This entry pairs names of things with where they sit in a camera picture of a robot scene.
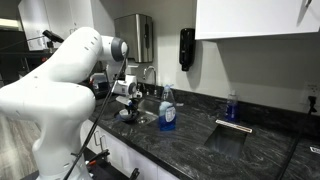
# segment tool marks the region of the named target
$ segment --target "faucet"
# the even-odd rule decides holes
[[[148,66],[147,68],[145,68],[143,70],[143,80],[146,80],[146,73],[149,69],[152,69],[153,70],[153,77],[154,77],[154,96],[157,97],[157,73],[156,73],[156,69],[153,67],[153,66]]]

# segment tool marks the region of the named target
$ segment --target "blue dish soap bottle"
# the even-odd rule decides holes
[[[176,128],[175,101],[169,85],[164,87],[161,104],[159,107],[159,128],[160,131],[170,131]]]
[[[239,120],[238,120],[238,97],[236,95],[235,90],[232,90],[228,96],[225,118],[227,121],[239,122]]]

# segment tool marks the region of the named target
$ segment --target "floor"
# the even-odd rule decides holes
[[[39,137],[35,123],[0,115],[0,180],[18,180],[37,170],[32,144]]]

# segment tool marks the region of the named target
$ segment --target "black marble countertop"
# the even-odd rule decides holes
[[[101,102],[97,101],[91,120]],[[253,133],[247,136],[240,158],[234,159],[204,146],[217,126],[218,113],[177,107],[176,129],[160,131],[156,121],[135,128],[116,120],[114,113],[121,108],[111,102],[99,126],[180,179],[276,179],[294,140],[288,132],[245,124]],[[312,153],[310,146],[320,148],[320,141],[300,140],[283,179],[320,179],[320,154]]]

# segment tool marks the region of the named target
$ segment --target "stainless steel dispenser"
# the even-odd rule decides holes
[[[153,61],[153,24],[152,18],[133,14],[115,19],[116,36],[129,46],[128,59],[136,63]]]

